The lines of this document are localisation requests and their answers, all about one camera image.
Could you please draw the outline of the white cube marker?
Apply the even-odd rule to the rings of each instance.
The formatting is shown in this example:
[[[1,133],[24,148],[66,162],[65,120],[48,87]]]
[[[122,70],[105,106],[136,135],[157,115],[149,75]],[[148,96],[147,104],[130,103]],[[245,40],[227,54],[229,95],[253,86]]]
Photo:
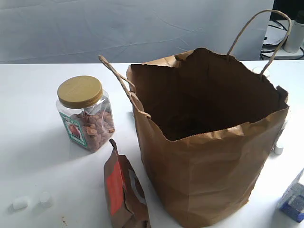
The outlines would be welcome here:
[[[29,201],[27,197],[19,197],[15,198],[12,202],[12,207],[14,210],[25,209],[29,205]]]

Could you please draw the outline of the small white bottle cap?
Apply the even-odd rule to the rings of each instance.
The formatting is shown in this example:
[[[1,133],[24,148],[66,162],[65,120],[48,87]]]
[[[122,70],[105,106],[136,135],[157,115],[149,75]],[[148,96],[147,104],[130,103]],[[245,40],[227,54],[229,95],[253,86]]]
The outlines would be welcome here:
[[[277,142],[274,147],[274,153],[277,155],[281,155],[284,150],[284,145],[281,142]]]

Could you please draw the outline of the large brown paper bag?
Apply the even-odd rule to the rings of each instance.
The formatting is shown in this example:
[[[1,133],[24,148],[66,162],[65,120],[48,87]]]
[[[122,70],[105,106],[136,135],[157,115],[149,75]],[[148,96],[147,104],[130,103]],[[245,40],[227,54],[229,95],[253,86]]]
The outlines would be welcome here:
[[[117,73],[133,105],[141,159],[167,212],[213,225],[248,202],[285,122],[288,93],[230,52],[205,48]]]

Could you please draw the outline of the almond jar with gold lid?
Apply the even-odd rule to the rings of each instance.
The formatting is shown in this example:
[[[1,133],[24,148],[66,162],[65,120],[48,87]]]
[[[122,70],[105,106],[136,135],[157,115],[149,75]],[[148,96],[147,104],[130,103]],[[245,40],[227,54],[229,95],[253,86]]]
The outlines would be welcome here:
[[[68,137],[96,152],[114,134],[115,127],[108,93],[93,76],[75,76],[57,90],[57,110]]]

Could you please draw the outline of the blue and white carton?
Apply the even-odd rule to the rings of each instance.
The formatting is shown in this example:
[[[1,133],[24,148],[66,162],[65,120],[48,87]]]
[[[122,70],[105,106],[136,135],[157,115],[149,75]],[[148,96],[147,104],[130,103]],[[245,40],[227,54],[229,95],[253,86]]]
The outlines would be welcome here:
[[[302,169],[282,195],[277,208],[301,223],[304,219],[304,170]]]

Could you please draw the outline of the white cylinder in background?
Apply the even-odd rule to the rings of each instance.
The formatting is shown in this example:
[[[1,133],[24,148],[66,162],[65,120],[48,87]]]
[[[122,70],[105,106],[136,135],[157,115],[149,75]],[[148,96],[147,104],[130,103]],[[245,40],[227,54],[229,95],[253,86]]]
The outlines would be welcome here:
[[[289,53],[296,53],[304,40],[304,11],[300,10],[296,20],[293,22],[291,32],[284,45],[284,50]]]

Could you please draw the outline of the brown and red pouch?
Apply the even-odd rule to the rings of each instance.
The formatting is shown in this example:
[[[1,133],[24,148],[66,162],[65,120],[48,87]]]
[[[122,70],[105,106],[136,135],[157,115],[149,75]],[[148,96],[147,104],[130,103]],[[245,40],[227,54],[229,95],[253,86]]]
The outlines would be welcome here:
[[[125,155],[120,155],[116,142],[104,165],[104,190],[113,228],[149,228],[150,218],[145,194],[137,175]]]

